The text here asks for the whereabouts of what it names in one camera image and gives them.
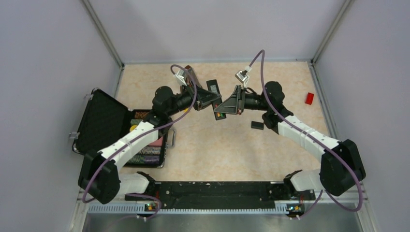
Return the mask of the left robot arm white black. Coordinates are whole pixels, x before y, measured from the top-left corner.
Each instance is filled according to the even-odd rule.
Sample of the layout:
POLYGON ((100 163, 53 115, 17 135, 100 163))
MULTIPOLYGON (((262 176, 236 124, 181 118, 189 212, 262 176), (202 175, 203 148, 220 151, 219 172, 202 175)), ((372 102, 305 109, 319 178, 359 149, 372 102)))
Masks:
POLYGON ((86 196, 106 204, 114 199, 120 190, 119 170, 139 151, 163 137, 175 123, 173 115, 192 108, 199 111, 213 101, 221 99, 219 93, 190 84, 179 94, 170 87, 162 86, 155 92, 153 106, 137 127, 121 137, 115 137, 101 149, 90 149, 84 154, 78 185, 86 196))

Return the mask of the black remote control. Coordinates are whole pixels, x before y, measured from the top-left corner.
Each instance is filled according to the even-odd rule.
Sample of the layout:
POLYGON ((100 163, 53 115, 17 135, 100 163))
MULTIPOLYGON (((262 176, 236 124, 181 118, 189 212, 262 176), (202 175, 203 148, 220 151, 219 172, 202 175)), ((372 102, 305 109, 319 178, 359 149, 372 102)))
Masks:
POLYGON ((220 113, 220 114, 221 114, 221 117, 217 117, 217 113, 214 111, 215 105, 216 105, 216 104, 217 104, 217 105, 220 105, 220 104, 222 103, 221 94, 220 94, 220 89, 219 89, 219 85, 218 85, 217 80, 216 80, 216 79, 208 80, 208 81, 206 82, 206 85, 207 85, 208 91, 211 91, 211 92, 213 92, 213 93, 216 93, 216 94, 219 94, 219 95, 220 95, 218 99, 212 101, 212 108, 213 108, 213 113, 214 113, 215 120, 218 121, 218 120, 226 119, 226 118, 227 118, 227 117, 226 117, 226 114, 220 113))

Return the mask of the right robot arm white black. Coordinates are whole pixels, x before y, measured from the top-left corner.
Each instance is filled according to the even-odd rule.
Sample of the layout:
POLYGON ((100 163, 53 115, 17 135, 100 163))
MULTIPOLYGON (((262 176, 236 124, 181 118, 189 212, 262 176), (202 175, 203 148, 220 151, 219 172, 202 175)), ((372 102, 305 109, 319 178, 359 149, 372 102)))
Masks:
POLYGON ((297 199, 305 190, 325 190, 340 196, 366 177, 358 147, 352 140, 339 141, 299 120, 283 104, 285 95, 279 82, 270 81, 261 94, 247 92, 240 85, 215 108, 219 114, 240 115, 244 110, 261 110, 267 128, 299 144, 321 164, 319 169, 297 170, 284 178, 283 192, 297 199))

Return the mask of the black battery cover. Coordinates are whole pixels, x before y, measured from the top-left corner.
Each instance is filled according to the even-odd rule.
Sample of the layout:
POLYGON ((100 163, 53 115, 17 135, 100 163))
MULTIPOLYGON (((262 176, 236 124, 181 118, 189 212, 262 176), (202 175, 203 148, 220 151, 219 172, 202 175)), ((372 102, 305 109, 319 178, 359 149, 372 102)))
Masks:
POLYGON ((251 121, 251 128, 256 130, 264 130, 264 123, 251 121))

